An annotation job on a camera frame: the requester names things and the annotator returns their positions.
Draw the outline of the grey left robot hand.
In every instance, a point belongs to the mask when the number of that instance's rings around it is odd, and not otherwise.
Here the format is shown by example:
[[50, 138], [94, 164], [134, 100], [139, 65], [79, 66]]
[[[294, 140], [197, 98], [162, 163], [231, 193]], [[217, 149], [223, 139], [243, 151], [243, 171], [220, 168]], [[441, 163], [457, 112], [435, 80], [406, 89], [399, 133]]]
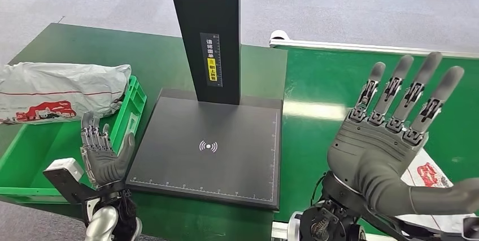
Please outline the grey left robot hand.
[[99, 127], [99, 118], [92, 111], [83, 114], [80, 136], [80, 152], [90, 183], [99, 188], [114, 182], [124, 182], [132, 158], [135, 138], [128, 133], [123, 138], [123, 147], [116, 154], [112, 148], [109, 124]]

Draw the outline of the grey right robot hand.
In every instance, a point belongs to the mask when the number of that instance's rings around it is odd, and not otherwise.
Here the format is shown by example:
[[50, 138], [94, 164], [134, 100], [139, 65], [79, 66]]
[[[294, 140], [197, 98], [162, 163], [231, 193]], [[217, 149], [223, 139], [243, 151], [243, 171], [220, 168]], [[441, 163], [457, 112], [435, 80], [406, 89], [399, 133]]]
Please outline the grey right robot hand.
[[383, 62], [375, 63], [327, 152], [333, 175], [380, 214], [455, 215], [478, 210], [477, 178], [446, 188], [410, 186], [402, 181], [402, 175], [428, 141], [428, 128], [464, 75], [460, 66], [449, 68], [412, 124], [406, 126], [406, 118], [441, 60], [440, 52], [426, 56], [389, 119], [386, 113], [401, 89], [413, 57], [400, 58], [373, 111], [368, 112], [386, 68]]

